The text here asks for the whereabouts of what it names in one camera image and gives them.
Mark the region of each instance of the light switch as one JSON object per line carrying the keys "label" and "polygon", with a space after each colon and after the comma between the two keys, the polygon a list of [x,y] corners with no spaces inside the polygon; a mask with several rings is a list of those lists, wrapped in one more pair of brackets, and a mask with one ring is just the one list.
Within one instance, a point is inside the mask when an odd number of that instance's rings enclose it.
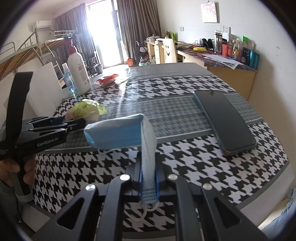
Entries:
{"label": "light switch", "polygon": [[230,33],[230,27],[224,26],[224,33]]}
{"label": "light switch", "polygon": [[224,32],[224,26],[219,25],[219,31],[221,31],[223,33]]}

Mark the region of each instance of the human hand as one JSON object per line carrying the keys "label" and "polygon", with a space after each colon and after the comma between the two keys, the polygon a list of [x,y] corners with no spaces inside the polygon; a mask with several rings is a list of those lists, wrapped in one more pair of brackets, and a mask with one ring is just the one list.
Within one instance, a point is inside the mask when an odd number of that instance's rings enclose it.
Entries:
{"label": "human hand", "polygon": [[[24,182],[33,185],[35,183],[35,167],[36,167],[36,155],[32,155],[26,162],[24,169],[26,174],[24,175]],[[20,166],[12,158],[7,158],[0,161],[0,179],[9,187],[13,186],[9,172],[18,173]]]}

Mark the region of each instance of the smartphone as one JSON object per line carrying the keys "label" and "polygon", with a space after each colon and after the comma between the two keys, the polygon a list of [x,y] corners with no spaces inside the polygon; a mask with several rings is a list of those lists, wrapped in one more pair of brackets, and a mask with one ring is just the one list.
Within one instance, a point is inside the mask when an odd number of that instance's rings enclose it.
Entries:
{"label": "smartphone", "polygon": [[232,156],[256,147],[248,126],[221,91],[194,91],[224,155]]}

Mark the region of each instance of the silver screw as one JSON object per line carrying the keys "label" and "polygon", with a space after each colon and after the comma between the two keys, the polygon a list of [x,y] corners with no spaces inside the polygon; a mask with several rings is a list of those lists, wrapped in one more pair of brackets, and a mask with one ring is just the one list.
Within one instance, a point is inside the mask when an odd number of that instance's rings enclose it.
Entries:
{"label": "silver screw", "polygon": [[178,176],[176,174],[169,174],[168,175],[168,179],[174,181],[174,180],[177,180],[178,179]]}
{"label": "silver screw", "polygon": [[213,186],[212,186],[211,184],[209,184],[209,183],[205,183],[205,184],[204,184],[202,187],[203,187],[203,189],[205,189],[205,190],[208,190],[208,191],[209,191],[209,190],[211,190],[211,189],[212,189],[212,187],[213,187]]}
{"label": "silver screw", "polygon": [[127,181],[127,180],[129,180],[131,177],[129,176],[129,175],[127,175],[127,174],[122,174],[121,176],[120,176],[120,180],[122,180],[122,181]]}
{"label": "silver screw", "polygon": [[94,184],[88,184],[86,187],[85,187],[85,189],[87,190],[87,191],[92,191],[92,190],[94,190],[96,188],[96,186],[94,185]]}

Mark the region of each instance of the canvas hanging on wall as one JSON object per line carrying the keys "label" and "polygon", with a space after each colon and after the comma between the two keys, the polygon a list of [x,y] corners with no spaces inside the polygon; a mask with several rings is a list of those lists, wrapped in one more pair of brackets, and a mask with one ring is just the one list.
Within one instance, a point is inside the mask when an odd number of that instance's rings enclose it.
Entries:
{"label": "canvas hanging on wall", "polygon": [[215,2],[201,4],[201,8],[203,23],[217,23],[217,10]]}

